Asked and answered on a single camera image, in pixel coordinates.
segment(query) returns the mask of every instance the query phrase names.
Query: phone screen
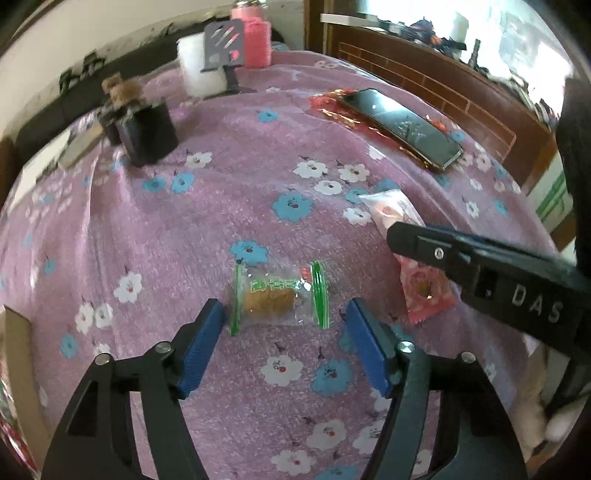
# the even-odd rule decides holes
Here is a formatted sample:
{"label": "phone screen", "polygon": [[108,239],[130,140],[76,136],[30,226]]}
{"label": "phone screen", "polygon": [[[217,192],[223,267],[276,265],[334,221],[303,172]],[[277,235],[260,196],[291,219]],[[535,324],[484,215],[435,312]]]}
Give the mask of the phone screen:
{"label": "phone screen", "polygon": [[438,167],[445,168],[462,155],[461,146],[390,97],[374,89],[345,95],[343,101],[400,137]]}

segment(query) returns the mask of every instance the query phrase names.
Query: pink knitted bottle cover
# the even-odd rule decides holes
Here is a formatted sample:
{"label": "pink knitted bottle cover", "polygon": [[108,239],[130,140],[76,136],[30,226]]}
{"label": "pink knitted bottle cover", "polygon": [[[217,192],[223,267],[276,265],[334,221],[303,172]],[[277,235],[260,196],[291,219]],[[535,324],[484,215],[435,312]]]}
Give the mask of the pink knitted bottle cover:
{"label": "pink knitted bottle cover", "polygon": [[243,18],[244,66],[261,69],[271,64],[271,23],[260,18]]}

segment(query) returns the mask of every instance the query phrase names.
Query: bed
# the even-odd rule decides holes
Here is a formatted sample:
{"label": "bed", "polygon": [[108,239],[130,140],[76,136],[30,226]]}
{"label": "bed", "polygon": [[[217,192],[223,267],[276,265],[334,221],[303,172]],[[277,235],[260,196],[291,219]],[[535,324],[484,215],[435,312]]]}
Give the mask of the bed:
{"label": "bed", "polygon": [[[222,333],[201,387],[182,404],[212,480],[360,477],[389,402],[365,379],[339,314],[352,297],[429,353],[473,352],[509,406],[528,357],[523,336],[459,299],[411,326],[399,265],[357,194],[397,185],[427,224],[555,253],[511,175],[433,107],[347,62],[274,52],[271,67],[237,73],[253,93],[205,102],[184,94],[175,68],[144,79],[148,99],[167,100],[176,150],[135,168],[122,148],[102,141],[71,170],[40,181],[10,214],[3,209],[0,303],[33,323],[49,425],[99,352],[143,354],[191,322],[208,298],[228,303],[236,260],[322,262],[332,326]],[[310,109],[318,93],[367,87],[458,132],[465,155],[433,175]],[[359,165],[345,182],[339,170]],[[139,398],[132,403],[144,474],[155,476]],[[437,406],[434,399],[416,475],[428,468]]]}

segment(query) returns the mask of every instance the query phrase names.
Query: cardboard box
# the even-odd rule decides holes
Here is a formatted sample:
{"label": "cardboard box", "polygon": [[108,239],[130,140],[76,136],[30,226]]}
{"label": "cardboard box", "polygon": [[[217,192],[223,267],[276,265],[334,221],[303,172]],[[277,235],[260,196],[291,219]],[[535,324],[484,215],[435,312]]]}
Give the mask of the cardboard box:
{"label": "cardboard box", "polygon": [[14,430],[41,472],[51,436],[34,381],[31,323],[6,306],[0,306],[0,365],[5,396],[16,421]]}

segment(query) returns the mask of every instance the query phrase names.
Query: wrapped pastry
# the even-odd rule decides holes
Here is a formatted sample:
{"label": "wrapped pastry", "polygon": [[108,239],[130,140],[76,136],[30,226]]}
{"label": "wrapped pastry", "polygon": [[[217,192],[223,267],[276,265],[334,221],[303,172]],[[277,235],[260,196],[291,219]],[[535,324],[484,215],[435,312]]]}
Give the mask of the wrapped pastry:
{"label": "wrapped pastry", "polygon": [[[424,226],[423,219],[410,200],[400,190],[359,196],[367,205],[380,233],[386,238],[388,229],[396,222]],[[408,319],[414,325],[455,303],[449,280],[440,270],[428,267],[401,255],[400,282],[406,299]]]}
{"label": "wrapped pastry", "polygon": [[301,267],[236,265],[231,333],[246,325],[329,327],[328,293],[318,262]]}

